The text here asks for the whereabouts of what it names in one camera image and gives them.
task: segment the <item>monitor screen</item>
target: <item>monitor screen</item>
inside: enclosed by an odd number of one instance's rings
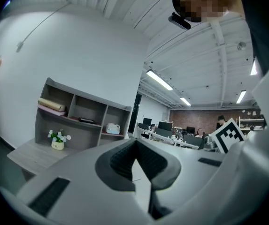
[[[151,126],[152,119],[151,118],[144,118],[143,124],[147,124],[148,126]]]
[[[164,130],[167,130],[167,131],[172,131],[172,123],[169,123],[169,122],[159,122],[158,124],[158,128],[160,129],[164,129]]]
[[[195,128],[194,127],[186,127],[186,132],[189,134],[195,134]]]

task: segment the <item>light fixture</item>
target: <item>light fixture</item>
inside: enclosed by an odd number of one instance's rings
[[[156,80],[157,82],[159,82],[162,86],[164,86],[166,89],[168,90],[173,90],[173,88],[168,85],[163,79],[161,79],[154,71],[152,70],[148,70],[147,71],[147,75],[149,75],[150,77],[152,77],[154,80]]]
[[[252,69],[251,69],[250,75],[257,75],[255,59],[253,60],[253,65],[252,65]]]
[[[238,97],[237,104],[240,103],[240,102],[242,101],[242,99],[243,99],[243,97],[245,96],[245,94],[246,94],[246,90],[242,90],[242,91],[241,91],[241,94],[240,94],[239,97]]]
[[[4,8],[10,4],[10,0],[5,4]]]
[[[186,105],[191,106],[191,104],[190,104],[184,97],[181,97],[180,99],[181,99]]]

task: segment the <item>brick wall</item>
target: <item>brick wall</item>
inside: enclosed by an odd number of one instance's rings
[[[256,116],[252,116],[252,112],[256,111]],[[218,116],[224,115],[226,121],[233,118],[235,121],[240,116],[241,119],[260,118],[260,110],[252,109],[242,112],[242,110],[221,110],[221,111],[178,111],[171,110],[170,121],[173,121],[174,126],[186,128],[194,127],[196,131],[198,128],[203,128],[205,133],[212,133],[216,130]]]

